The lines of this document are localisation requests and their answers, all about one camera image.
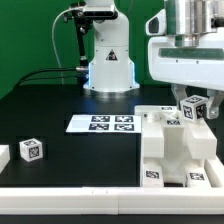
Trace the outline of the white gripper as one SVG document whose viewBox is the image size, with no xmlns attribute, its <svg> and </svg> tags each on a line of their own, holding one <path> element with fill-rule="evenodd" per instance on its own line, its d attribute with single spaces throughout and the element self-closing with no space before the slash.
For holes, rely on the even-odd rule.
<svg viewBox="0 0 224 224">
<path fill-rule="evenodd" d="M 174 83 L 171 90 L 177 108 L 187 97 L 185 85 L 208 89 L 207 118 L 216 119 L 224 100 L 224 33 L 203 35 L 198 47 L 178 48 L 174 41 L 174 37 L 166 36 L 149 40 L 151 77 L 156 81 Z"/>
</svg>

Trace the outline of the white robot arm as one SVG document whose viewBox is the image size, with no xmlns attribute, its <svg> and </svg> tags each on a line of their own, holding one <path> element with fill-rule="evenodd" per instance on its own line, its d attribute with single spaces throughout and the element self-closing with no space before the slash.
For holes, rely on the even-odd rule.
<svg viewBox="0 0 224 224">
<path fill-rule="evenodd" d="M 188 86 L 206 89 L 206 116 L 215 119 L 224 100 L 224 0 L 163 1 L 164 8 L 145 25 L 149 73 L 172 84 L 177 101 Z M 114 0 L 85 0 L 81 12 L 95 29 L 85 88 L 101 94 L 137 89 L 127 17 Z"/>
</svg>

